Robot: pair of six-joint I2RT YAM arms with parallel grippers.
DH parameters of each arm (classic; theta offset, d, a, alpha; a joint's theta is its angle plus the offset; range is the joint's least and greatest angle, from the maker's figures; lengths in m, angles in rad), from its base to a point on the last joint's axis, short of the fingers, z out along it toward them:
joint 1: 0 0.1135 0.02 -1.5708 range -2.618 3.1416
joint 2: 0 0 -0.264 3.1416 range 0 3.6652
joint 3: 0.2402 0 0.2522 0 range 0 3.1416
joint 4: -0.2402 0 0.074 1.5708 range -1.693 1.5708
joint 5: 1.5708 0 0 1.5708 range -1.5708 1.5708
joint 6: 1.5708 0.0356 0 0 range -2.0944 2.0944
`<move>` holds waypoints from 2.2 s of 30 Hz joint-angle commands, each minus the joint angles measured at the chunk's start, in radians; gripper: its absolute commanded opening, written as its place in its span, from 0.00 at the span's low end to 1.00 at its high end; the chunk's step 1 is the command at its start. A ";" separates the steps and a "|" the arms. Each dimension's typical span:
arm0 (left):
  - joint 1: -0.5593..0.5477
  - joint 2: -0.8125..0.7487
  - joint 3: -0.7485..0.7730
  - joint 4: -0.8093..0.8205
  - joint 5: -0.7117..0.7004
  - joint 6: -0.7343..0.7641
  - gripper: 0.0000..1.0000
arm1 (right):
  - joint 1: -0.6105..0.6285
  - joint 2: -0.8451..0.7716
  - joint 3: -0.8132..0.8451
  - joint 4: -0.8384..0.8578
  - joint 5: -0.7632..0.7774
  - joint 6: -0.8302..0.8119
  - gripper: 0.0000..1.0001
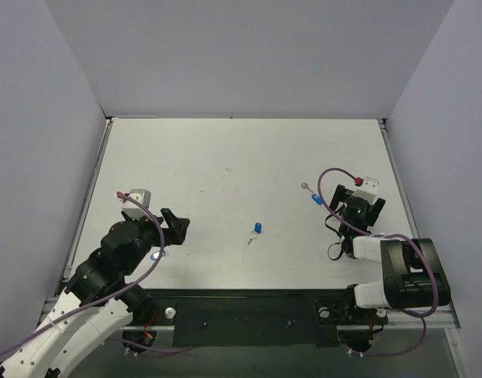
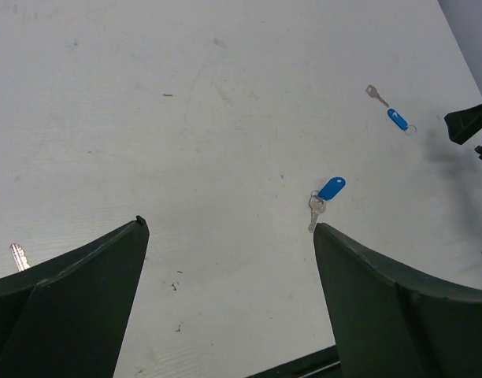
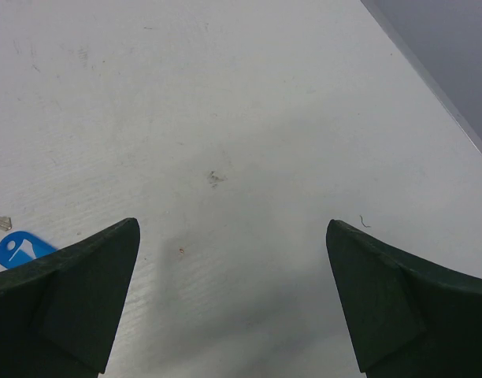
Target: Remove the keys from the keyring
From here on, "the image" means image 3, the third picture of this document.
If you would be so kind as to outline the silver key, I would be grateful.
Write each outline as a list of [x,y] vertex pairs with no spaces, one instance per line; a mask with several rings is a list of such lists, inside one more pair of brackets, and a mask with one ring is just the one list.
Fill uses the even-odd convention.
[[12,228],[12,221],[10,217],[0,216],[0,230],[5,232]]

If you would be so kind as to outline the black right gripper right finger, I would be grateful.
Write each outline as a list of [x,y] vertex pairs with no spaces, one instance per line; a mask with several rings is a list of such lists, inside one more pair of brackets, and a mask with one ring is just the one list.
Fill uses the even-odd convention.
[[482,279],[341,221],[326,236],[348,332],[368,377],[482,377]]

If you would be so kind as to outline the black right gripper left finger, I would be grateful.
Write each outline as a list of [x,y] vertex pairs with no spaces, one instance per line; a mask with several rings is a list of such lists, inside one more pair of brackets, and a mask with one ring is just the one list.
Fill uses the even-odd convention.
[[0,377],[97,377],[138,256],[135,218],[0,272]]

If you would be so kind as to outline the blue key tag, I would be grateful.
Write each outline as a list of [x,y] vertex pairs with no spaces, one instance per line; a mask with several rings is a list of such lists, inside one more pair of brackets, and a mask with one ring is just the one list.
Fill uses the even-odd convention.
[[12,232],[0,242],[0,265],[13,269],[55,251],[56,247],[30,232]]

